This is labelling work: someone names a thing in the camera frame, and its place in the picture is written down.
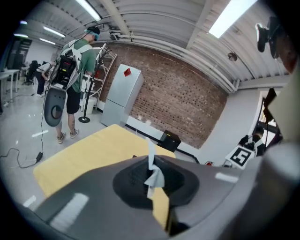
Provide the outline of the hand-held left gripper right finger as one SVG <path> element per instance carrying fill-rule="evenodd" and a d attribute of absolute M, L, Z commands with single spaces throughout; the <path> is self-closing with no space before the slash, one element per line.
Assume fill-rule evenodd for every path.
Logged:
<path fill-rule="evenodd" d="M 193 172 L 199 188 L 189 204 L 175 208 L 177 220 L 188 226 L 170 240 L 233 240 L 236 217 L 244 207 L 257 175 L 257 161 L 244 170 L 206 166 L 168 156 L 161 159 Z"/>

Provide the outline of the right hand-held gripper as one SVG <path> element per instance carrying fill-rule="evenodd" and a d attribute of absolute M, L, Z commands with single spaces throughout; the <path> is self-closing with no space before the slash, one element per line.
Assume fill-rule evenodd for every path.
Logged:
<path fill-rule="evenodd" d="M 244 169 L 248 160 L 253 159 L 254 157 L 254 151 L 238 145 L 226 155 L 225 160 L 239 169 Z"/>

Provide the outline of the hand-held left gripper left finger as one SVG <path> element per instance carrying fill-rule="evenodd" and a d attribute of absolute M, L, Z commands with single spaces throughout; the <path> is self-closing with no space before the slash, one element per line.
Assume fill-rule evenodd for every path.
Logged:
<path fill-rule="evenodd" d="M 124 203 L 113 189 L 114 176 L 142 160 L 135 157 L 90 170 L 45 199 L 35 213 L 77 240 L 166 240 L 151 210 Z"/>

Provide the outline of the small white paper scrap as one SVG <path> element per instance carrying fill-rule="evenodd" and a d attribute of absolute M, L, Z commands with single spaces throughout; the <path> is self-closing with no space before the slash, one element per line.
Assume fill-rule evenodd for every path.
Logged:
<path fill-rule="evenodd" d="M 147 198 L 151 199 L 154 194 L 155 188 L 163 188 L 165 186 L 165 177 L 162 170 L 155 164 L 156 148 L 154 143 L 145 138 L 148 143 L 148 170 L 151 171 L 150 176 L 144 182 L 144 185 L 148 186 Z"/>

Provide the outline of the black square box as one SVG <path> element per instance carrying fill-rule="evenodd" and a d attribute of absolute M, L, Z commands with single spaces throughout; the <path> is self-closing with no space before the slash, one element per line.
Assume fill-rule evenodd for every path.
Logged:
<path fill-rule="evenodd" d="M 175 152 L 180 143 L 181 140 L 176 134 L 165 130 L 157 145 L 168 151 Z"/>

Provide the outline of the black coat stand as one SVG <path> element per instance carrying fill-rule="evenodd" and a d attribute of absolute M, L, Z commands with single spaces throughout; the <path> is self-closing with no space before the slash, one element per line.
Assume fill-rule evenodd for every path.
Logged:
<path fill-rule="evenodd" d="M 103 44 L 102 47 L 93 47 L 93 51 L 98 51 L 97 55 L 96 55 L 96 64 L 95 64 L 95 70 L 94 73 L 92 75 L 88 75 L 88 74 L 84 74 L 83 75 L 83 80 L 82 80 L 82 99 L 80 101 L 80 107 L 81 107 L 81 111 L 83 112 L 83 116 L 79 117 L 79 121 L 81 123 L 88 123 L 90 122 L 90 118 L 87 117 L 86 114 L 86 108 L 88 105 L 88 100 L 90 95 L 95 95 L 96 93 L 98 93 L 98 95 L 100 95 L 100 92 L 102 90 L 102 87 L 100 87 L 97 91 L 92 92 L 92 88 L 94 87 L 94 82 L 97 80 L 99 82 L 101 82 L 101 84 L 104 84 L 104 80 L 98 78 L 97 72 L 100 69 L 100 67 L 104 70 L 104 73 L 106 75 L 108 68 L 104 66 L 104 61 L 103 58 L 105 57 L 105 55 L 107 53 L 109 53 L 107 47 L 106 47 L 106 43 Z"/>

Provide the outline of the white bucket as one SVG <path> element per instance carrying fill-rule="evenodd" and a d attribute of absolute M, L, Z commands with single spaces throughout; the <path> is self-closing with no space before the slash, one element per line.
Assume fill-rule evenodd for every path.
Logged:
<path fill-rule="evenodd" d="M 93 108 L 96 106 L 96 103 L 97 99 L 95 97 L 89 97 L 86 114 L 92 114 Z"/>

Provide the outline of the grey oval seat pad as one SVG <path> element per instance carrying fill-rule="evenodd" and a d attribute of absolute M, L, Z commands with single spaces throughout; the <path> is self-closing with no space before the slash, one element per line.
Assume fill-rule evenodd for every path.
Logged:
<path fill-rule="evenodd" d="M 61 122 L 67 92 L 63 89 L 51 87 L 45 97 L 44 119 L 51 127 L 56 127 Z"/>

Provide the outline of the black office chair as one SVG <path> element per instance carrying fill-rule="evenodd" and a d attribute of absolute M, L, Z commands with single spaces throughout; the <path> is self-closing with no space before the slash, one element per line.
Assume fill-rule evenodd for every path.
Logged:
<path fill-rule="evenodd" d="M 27 73 L 25 74 L 25 80 L 23 85 L 34 84 L 33 77 L 37 68 L 38 68 L 38 62 L 36 60 L 33 60 L 28 68 Z"/>

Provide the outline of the white desk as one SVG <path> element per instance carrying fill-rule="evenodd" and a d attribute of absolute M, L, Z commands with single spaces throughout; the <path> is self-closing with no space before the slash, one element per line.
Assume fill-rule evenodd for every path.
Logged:
<path fill-rule="evenodd" d="M 0 72 L 0 81 L 7 80 L 10 77 L 10 102 L 13 102 L 13 91 L 18 92 L 18 77 L 20 75 L 20 70 L 18 69 L 6 69 Z"/>

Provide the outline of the black tall cabinet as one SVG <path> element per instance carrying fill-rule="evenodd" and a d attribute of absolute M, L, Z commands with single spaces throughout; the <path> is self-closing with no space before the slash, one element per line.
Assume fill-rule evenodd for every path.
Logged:
<path fill-rule="evenodd" d="M 7 59 L 7 69 L 21 69 L 23 67 L 31 43 L 32 40 L 30 39 L 14 38 Z"/>

